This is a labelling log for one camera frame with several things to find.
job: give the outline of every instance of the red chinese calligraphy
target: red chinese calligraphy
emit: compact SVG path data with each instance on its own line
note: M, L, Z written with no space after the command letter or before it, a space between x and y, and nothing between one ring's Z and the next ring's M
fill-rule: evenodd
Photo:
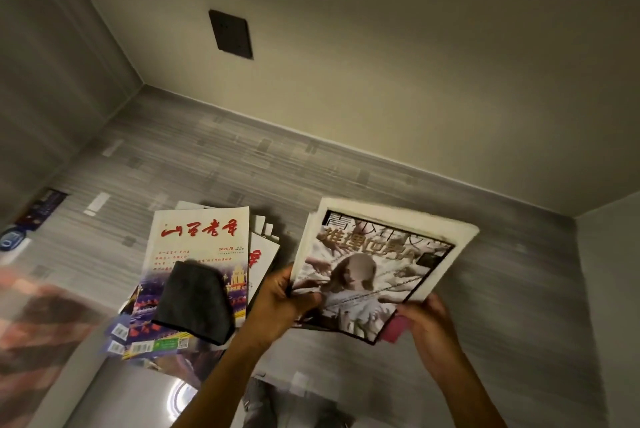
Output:
M229 234L233 236L234 233L236 232L237 224L238 224L238 221L236 221L236 219L231 219L231 221L229 221L229 223L226 226L222 226L222 228L228 230Z
M182 226L175 226L175 229L170 229L170 230L163 230L160 235L162 237L165 237L166 235L172 234L172 233L178 233L179 236L182 236Z
M260 259L260 256L262 255L262 251L260 251L259 249L255 249L252 253L249 253L249 267L251 268L256 261L258 261Z
M198 228L200 227L201 222L189 222L187 224L187 227L189 228L189 230L187 231L191 237L194 237L196 235L196 233L198 232Z
M215 219L213 221L211 221L211 225L207 226L206 228L204 228L202 230L203 233L209 233L212 236L217 236L218 235L218 231L216 230L218 228L218 226L220 225L220 222L216 221Z

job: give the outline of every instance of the hand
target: hand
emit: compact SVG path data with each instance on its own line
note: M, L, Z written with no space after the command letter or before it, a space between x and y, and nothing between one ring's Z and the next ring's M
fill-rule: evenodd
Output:
M287 298L285 290L291 277L293 263L269 274L262 283L251 312L237 336L252 345L267 350L280 338L295 319L322 302L319 293L294 295Z
M454 367L468 364L449 310L436 293L422 303L405 303L397 311L411 321L411 334L420 359L440 384Z

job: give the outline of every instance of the person's right hand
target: person's right hand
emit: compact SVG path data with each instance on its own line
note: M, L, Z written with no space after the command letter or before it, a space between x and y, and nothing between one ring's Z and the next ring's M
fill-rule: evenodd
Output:
M468 363L458 341L449 310L432 292L422 303L397 305L397 311L411 321L411 333L420 359L437 383L454 367Z

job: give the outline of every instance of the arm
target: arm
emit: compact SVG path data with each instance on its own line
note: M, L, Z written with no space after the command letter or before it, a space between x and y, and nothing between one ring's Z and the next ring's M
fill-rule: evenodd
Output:
M456 428L506 428L471 362L462 351L449 311L432 293L419 304L397 310L411 321L411 333L422 363L440 387Z
M244 325L173 428L228 428L231 425L262 354L295 319L322 300L318 293L287 298L285 290L290 276L291 265L265 278Z

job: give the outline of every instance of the person's left hand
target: person's left hand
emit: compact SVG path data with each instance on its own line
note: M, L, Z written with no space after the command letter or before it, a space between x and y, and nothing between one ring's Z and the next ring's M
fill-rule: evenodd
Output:
M322 303L320 293L287 297L285 290L292 267L293 263L264 279L251 312L238 332L247 342L255 342L264 350L280 338L293 325L294 320Z

